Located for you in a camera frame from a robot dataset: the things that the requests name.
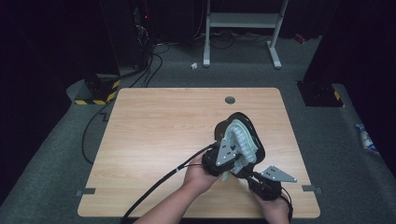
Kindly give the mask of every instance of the person's right hand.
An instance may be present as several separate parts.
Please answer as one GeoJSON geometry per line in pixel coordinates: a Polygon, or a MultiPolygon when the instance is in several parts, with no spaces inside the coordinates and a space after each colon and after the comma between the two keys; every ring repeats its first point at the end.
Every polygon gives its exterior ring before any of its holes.
{"type": "Polygon", "coordinates": [[[269,224],[289,224],[289,206],[283,199],[277,198],[273,201],[265,201],[253,191],[250,192],[262,207],[262,215],[269,224]]]}

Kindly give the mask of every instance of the white stand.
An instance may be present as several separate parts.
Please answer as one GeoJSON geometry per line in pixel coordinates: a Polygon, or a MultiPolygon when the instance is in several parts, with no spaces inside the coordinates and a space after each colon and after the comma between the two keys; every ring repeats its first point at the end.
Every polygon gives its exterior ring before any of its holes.
{"type": "Polygon", "coordinates": [[[277,56],[275,44],[279,30],[285,16],[289,0],[283,0],[279,13],[211,13],[210,0],[207,0],[204,67],[210,66],[210,27],[245,27],[245,28],[273,28],[274,34],[271,41],[267,41],[274,67],[282,68],[277,56]]]}

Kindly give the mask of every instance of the wooden table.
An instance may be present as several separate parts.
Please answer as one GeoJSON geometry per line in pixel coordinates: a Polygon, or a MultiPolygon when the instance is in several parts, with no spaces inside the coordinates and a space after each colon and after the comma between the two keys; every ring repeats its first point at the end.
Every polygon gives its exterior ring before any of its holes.
{"type": "MultiPolygon", "coordinates": [[[[234,112],[246,114],[265,148],[261,172],[270,165],[298,179],[282,183],[290,193],[293,217],[318,217],[311,185],[279,90],[275,88],[197,88],[120,90],[78,213],[82,217],[122,217],[154,183],[196,151],[215,142],[216,125],[234,112]],[[232,96],[234,104],[225,98],[232,96]]],[[[186,169],[176,173],[131,214],[140,217],[181,186],[186,169]]],[[[261,217],[246,180],[218,180],[184,217],[261,217]]]]}

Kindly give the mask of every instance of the hand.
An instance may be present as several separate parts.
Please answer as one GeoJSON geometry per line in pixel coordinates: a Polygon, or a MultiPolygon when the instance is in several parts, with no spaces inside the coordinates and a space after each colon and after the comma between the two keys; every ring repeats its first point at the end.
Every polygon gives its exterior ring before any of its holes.
{"type": "Polygon", "coordinates": [[[200,155],[196,156],[190,162],[189,168],[187,169],[186,175],[184,176],[184,182],[181,186],[181,189],[188,191],[190,194],[198,197],[202,193],[212,187],[212,185],[219,179],[219,176],[213,176],[208,174],[202,165],[194,165],[194,164],[202,164],[202,157],[204,156],[204,152],[200,155]]]}
{"type": "Polygon", "coordinates": [[[253,191],[250,192],[262,207],[262,214],[269,224],[289,224],[289,206],[283,199],[265,201],[253,191]]]}

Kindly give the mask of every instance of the forearm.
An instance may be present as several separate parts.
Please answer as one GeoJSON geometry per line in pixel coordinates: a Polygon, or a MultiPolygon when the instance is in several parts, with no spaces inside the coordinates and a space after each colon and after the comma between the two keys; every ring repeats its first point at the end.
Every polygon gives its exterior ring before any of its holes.
{"type": "Polygon", "coordinates": [[[135,223],[176,224],[196,199],[196,195],[180,188],[163,199],[135,223]]]}

